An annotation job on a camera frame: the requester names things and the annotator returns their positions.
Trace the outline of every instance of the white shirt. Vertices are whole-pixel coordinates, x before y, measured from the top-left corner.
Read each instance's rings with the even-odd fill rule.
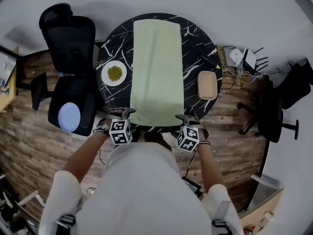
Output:
[[[82,197],[77,179],[55,174],[41,218],[39,234],[55,234],[55,220]],[[200,201],[181,179],[174,155],[157,143],[131,143],[114,149],[102,181],[76,214],[79,235],[210,235],[211,219],[222,201],[222,185]],[[243,234],[231,204],[224,219]]]

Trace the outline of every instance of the person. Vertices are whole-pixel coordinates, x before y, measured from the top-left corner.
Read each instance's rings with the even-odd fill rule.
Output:
[[[102,121],[106,126],[111,122],[109,118]],[[111,151],[101,182],[81,203],[80,183],[109,138],[107,129],[97,129],[63,170],[56,172],[39,234],[243,234],[209,142],[197,147],[207,193],[200,201],[181,179],[170,146],[163,138],[154,138],[156,135],[147,133],[147,142],[132,142]],[[205,141],[202,129],[199,138]],[[217,229],[214,221],[218,221],[222,203],[227,207]]]

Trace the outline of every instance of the black marble table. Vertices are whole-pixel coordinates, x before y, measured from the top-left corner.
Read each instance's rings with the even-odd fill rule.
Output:
[[[187,19],[165,13],[150,13],[131,18],[117,27],[101,46],[96,65],[97,81],[100,93],[107,104],[112,108],[129,107],[133,76],[133,44],[134,21],[143,19],[159,19],[180,25],[182,69],[184,83],[184,108],[188,115],[204,117],[214,105],[215,100],[203,100],[198,97],[198,74],[200,71],[213,71],[218,82],[218,93],[222,85],[222,69],[203,61],[199,55],[209,56],[214,63],[220,64],[220,58],[215,45],[210,38],[197,25]],[[103,66],[112,60],[119,60],[128,69],[125,81],[116,87],[103,83],[101,71]],[[141,129],[157,132],[170,132],[179,129],[173,127],[140,126]]]

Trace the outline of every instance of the wooden floor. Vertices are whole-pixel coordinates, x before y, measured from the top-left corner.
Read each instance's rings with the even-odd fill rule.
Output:
[[[24,63],[24,68],[26,82],[30,82],[42,72],[47,72],[48,88],[54,89],[59,74],[54,69],[49,53],[29,57]],[[252,188],[250,174],[259,171],[266,142],[263,137],[255,137],[257,127],[245,136],[238,134],[238,130],[249,122],[251,116],[244,110],[239,111],[237,103],[252,106],[252,91],[265,83],[256,81],[248,84],[249,80],[245,75],[244,73],[242,77],[242,87],[234,86],[231,90],[221,90],[217,102],[201,120],[210,131],[209,140],[214,157],[238,212],[249,198]],[[233,81],[233,78],[223,77],[223,82],[232,84]],[[30,91],[19,89],[18,93],[18,97],[6,112],[0,114],[0,168],[21,199],[38,190],[46,200],[54,173],[62,169],[86,137],[66,134],[48,122],[50,99],[43,101],[35,112],[31,108]],[[96,121],[100,119],[100,115],[97,115]],[[165,139],[174,146],[172,137],[166,135]],[[112,149],[112,143],[107,140],[101,148],[103,161],[106,161]],[[173,153],[181,174],[185,175],[192,155],[176,148]],[[97,186],[102,171],[103,165],[97,156],[82,182],[84,193],[88,187]],[[188,178],[202,185],[198,155],[192,163]],[[38,205],[29,204],[26,208],[40,218],[42,209]]]

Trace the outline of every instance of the white plate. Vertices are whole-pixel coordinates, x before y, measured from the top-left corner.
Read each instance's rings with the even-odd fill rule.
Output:
[[[117,66],[119,68],[121,68],[122,70],[122,76],[120,77],[120,79],[118,79],[117,81],[111,81],[108,77],[108,69],[113,67],[113,66]],[[120,61],[110,61],[108,62],[101,71],[101,79],[102,81],[109,86],[117,86],[120,85],[121,83],[124,82],[125,78],[127,76],[127,69],[126,66],[120,62]]]
[[[66,103],[59,111],[59,125],[63,131],[73,132],[79,126],[80,117],[80,111],[77,105],[74,103]]]

